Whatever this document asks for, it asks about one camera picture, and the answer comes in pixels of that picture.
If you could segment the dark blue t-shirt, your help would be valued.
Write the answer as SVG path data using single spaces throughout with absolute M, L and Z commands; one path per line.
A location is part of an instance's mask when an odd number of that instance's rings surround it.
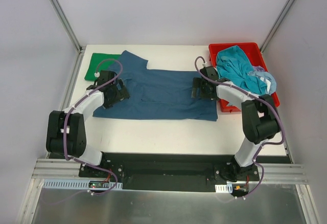
M 130 95 L 111 108 L 99 107 L 93 116 L 106 119 L 216 121 L 214 100 L 192 98 L 196 71 L 151 70 L 147 60 L 124 51 L 109 70 L 122 70 L 120 79 Z

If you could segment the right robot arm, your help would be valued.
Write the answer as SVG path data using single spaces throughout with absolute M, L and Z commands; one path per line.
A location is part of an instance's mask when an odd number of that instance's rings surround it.
M 197 71 L 201 78 L 193 79 L 193 98 L 199 94 L 201 98 L 225 100 L 242 113 L 245 138 L 230 163 L 220 170 L 220 177 L 226 181 L 242 180 L 255 165 L 261 148 L 282 129 L 273 98 L 270 95 L 257 97 L 229 79 L 220 79 L 213 66 Z

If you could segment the green t-shirt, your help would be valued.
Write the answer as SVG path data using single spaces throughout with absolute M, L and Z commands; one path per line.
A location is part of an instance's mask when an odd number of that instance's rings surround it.
M 104 53 L 93 53 L 90 59 L 89 67 L 85 74 L 84 80 L 85 81 L 95 81 L 96 76 L 95 73 L 99 72 L 100 70 L 106 70 L 109 66 L 114 63 L 114 61 L 108 61 L 103 63 L 99 66 L 99 64 L 105 59 L 116 59 L 118 60 L 120 54 L 104 54 Z

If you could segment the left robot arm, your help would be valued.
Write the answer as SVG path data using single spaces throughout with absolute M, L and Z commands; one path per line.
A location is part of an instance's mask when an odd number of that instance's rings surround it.
M 118 73 L 105 70 L 96 73 L 96 80 L 77 102 L 50 113 L 46 150 L 90 164 L 90 171 L 96 177 L 104 177 L 108 165 L 102 161 L 103 152 L 87 144 L 85 121 L 96 109 L 111 109 L 128 98 L 130 95 Z

